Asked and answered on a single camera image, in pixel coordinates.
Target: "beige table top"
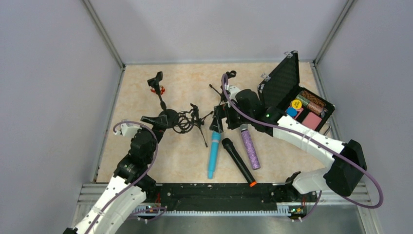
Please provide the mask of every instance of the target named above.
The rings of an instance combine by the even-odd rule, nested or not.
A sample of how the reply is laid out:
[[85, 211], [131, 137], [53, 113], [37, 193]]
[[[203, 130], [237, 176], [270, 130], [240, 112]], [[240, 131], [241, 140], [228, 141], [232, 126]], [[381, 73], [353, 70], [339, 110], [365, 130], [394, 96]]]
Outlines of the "beige table top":
[[[163, 71], [161, 81], [166, 89], [162, 95], [168, 108], [176, 111], [189, 111], [190, 103], [199, 107], [200, 116], [213, 110], [219, 103], [219, 96], [208, 84], [219, 88], [221, 76], [226, 71], [235, 70], [237, 76], [230, 80], [241, 90], [257, 90], [262, 73], [269, 74], [278, 63], [216, 63], [216, 64], [173, 64], [173, 65], [134, 65], [127, 66], [116, 103], [111, 126], [122, 119], [139, 121], [141, 116], [155, 117], [162, 111], [159, 99], [152, 93], [147, 80], [158, 71]], [[300, 83], [305, 88], [318, 93], [309, 63], [300, 63]], [[206, 119], [203, 132], [210, 146], [211, 131], [208, 129], [212, 117]], [[250, 128], [261, 168], [251, 170], [241, 135], [238, 130], [226, 130], [244, 162], [257, 182], [285, 182], [296, 171], [312, 171], [323, 165], [308, 153], [296, 146], [272, 138]], [[118, 162], [128, 153], [130, 139], [108, 134], [105, 151], [100, 164], [97, 182], [108, 182]], [[218, 152], [216, 171], [213, 179], [207, 178], [209, 150], [197, 128], [187, 134], [177, 134], [167, 130], [159, 144], [158, 156], [149, 175], [157, 182], [182, 183], [244, 183], [228, 153], [222, 146]]]

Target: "yellow round object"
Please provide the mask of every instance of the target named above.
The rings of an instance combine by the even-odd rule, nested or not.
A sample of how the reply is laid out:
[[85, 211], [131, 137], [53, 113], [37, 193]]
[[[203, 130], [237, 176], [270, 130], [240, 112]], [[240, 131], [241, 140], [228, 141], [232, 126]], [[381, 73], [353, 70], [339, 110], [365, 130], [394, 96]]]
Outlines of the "yellow round object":
[[298, 110], [299, 108], [302, 107], [302, 103], [301, 103], [300, 100], [295, 99], [295, 100], [292, 101], [291, 106], [292, 106], [294, 109]]

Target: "gray floor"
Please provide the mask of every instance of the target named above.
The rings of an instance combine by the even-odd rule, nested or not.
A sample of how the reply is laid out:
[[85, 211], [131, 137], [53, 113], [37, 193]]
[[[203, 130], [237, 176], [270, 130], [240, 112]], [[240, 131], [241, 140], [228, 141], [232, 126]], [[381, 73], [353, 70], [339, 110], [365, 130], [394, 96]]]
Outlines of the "gray floor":
[[125, 222], [117, 234], [364, 234], [356, 206], [318, 206], [302, 223], [277, 217], [165, 216], [145, 225]]

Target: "white wall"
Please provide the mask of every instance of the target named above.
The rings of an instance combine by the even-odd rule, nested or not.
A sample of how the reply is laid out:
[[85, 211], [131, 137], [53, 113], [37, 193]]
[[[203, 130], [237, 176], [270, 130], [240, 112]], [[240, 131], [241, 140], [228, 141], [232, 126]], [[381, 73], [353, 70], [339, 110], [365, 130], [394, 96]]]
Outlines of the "white wall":
[[314, 59], [346, 0], [92, 0], [125, 63]]
[[389, 234], [412, 231], [412, 11], [411, 0], [358, 1], [319, 66], [344, 140], [362, 144], [383, 188]]
[[79, 0], [2, 0], [0, 22], [0, 233], [62, 233], [120, 69]]

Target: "purple glitter microphone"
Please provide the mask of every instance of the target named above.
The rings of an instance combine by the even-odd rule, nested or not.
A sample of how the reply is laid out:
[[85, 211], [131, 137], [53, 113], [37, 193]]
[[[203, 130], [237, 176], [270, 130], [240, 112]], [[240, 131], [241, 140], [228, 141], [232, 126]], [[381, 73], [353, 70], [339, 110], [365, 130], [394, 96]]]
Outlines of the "purple glitter microphone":
[[248, 125], [242, 124], [240, 126], [241, 136], [243, 137], [244, 146], [248, 154], [249, 161], [253, 170], [260, 169], [261, 165], [258, 161], [257, 153], [255, 152], [254, 143], [252, 143], [251, 135], [248, 131]]

